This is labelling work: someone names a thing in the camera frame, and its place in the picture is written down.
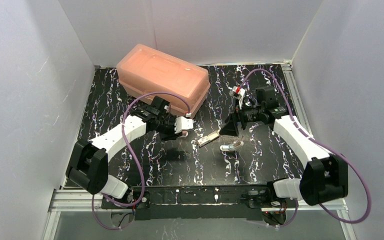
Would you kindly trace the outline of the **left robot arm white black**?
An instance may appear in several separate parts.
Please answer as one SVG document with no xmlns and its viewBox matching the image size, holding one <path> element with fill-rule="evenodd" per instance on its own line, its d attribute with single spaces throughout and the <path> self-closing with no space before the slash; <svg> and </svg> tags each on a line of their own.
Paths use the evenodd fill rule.
<svg viewBox="0 0 384 240">
<path fill-rule="evenodd" d="M 186 136 L 193 128 L 193 120 L 188 116 L 175 116 L 170 109 L 167 100 L 155 96 L 151 104 L 130 109 L 120 124 L 103 135 L 92 140 L 79 139 L 74 144 L 66 178 L 92 195 L 122 199 L 131 189 L 109 174 L 109 161 L 148 132 L 159 133 L 162 141 Z"/>
</svg>

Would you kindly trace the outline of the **pink mini stapler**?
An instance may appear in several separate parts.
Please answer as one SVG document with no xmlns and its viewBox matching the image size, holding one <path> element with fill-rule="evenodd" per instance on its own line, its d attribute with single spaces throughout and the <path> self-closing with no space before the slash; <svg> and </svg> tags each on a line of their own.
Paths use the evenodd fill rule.
<svg viewBox="0 0 384 240">
<path fill-rule="evenodd" d="M 180 138 L 186 138 L 188 136 L 189 132 L 188 131 L 182 131 L 181 135 L 179 136 Z"/>
</svg>

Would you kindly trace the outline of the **white mini stapler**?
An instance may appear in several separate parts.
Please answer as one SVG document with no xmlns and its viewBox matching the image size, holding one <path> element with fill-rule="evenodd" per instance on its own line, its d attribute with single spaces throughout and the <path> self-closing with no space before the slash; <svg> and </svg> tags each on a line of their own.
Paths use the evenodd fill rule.
<svg viewBox="0 0 384 240">
<path fill-rule="evenodd" d="M 244 142 L 239 140 L 230 144 L 221 145 L 219 149 L 221 152 L 235 152 L 238 150 L 238 148 L 242 147 L 243 145 L 244 145 Z"/>
</svg>

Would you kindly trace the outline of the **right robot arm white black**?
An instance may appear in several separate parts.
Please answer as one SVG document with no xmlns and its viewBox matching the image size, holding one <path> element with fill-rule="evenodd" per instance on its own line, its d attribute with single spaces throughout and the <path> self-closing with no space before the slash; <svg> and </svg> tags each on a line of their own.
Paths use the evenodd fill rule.
<svg viewBox="0 0 384 240">
<path fill-rule="evenodd" d="M 230 91 L 235 99 L 233 111 L 219 134 L 237 137 L 239 128 L 246 129 L 247 123 L 272 125 L 274 133 L 287 143 L 304 167 L 301 178 L 268 182 L 266 190 L 258 194 L 261 200 L 304 200 L 314 206 L 346 197 L 349 193 L 347 163 L 311 140 L 311 135 L 302 128 L 297 117 L 280 105 L 274 87 L 257 88 L 257 101 L 250 105 L 244 103 L 245 93 L 246 90 L 239 86 Z"/>
</svg>

